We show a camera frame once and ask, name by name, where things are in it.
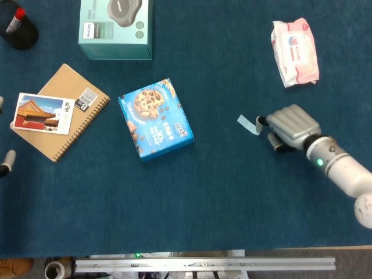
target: blue carpet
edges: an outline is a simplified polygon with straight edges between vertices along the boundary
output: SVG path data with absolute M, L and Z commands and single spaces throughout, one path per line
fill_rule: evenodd
M 0 257 L 372 244 L 354 200 L 302 152 L 278 155 L 238 123 L 297 103 L 372 169 L 370 1 L 155 0 L 153 61 L 88 60 L 80 1 L 19 0 L 39 28 L 29 51 L 0 41 Z M 272 21 L 304 17 L 320 81 L 284 89 Z M 19 92 L 67 63 L 113 101 L 57 164 L 10 131 Z M 170 77 L 195 143 L 142 163 L 116 97 Z

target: brown notebook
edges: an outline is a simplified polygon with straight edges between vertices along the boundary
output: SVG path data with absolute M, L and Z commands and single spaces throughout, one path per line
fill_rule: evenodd
M 82 94 L 87 89 L 97 94 L 96 99 L 90 106 L 79 101 L 79 99 L 84 100 Z M 57 162 L 60 159 L 70 145 L 79 137 L 85 128 L 87 128 L 99 111 L 110 100 L 106 94 L 66 64 L 62 65 L 39 94 L 77 100 L 76 105 L 74 106 L 69 135 L 19 130 L 12 128 L 13 123 L 10 124 L 10 128 L 14 132 L 19 134 L 54 162 Z

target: teal box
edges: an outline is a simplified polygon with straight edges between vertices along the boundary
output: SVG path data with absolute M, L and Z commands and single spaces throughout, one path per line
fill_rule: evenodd
M 169 79 L 118 99 L 143 161 L 193 143 L 194 135 Z
M 90 59 L 151 60 L 153 0 L 81 0 L 79 46 Z

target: palace image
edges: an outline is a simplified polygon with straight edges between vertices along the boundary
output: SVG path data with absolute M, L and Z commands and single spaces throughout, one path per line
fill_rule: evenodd
M 55 117 L 55 114 L 42 110 L 32 99 L 18 107 L 15 126 L 38 130 L 55 130 L 58 126 L 58 120 Z

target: robotic arm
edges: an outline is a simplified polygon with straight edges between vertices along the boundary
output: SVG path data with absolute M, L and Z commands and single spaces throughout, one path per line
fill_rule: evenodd
M 4 103 L 3 97 L 0 96 L 0 114 L 2 113 L 2 104 Z M 8 151 L 5 155 L 4 162 L 0 164 L 0 178 L 6 176 L 12 171 L 14 161 L 16 159 L 16 152 L 14 150 Z
M 306 157 L 347 195 L 356 198 L 357 220 L 372 228 L 372 173 L 346 153 L 336 141 L 322 135 L 320 126 L 298 105 L 257 117 L 256 130 L 269 126 L 268 139 L 278 152 L 304 150 Z

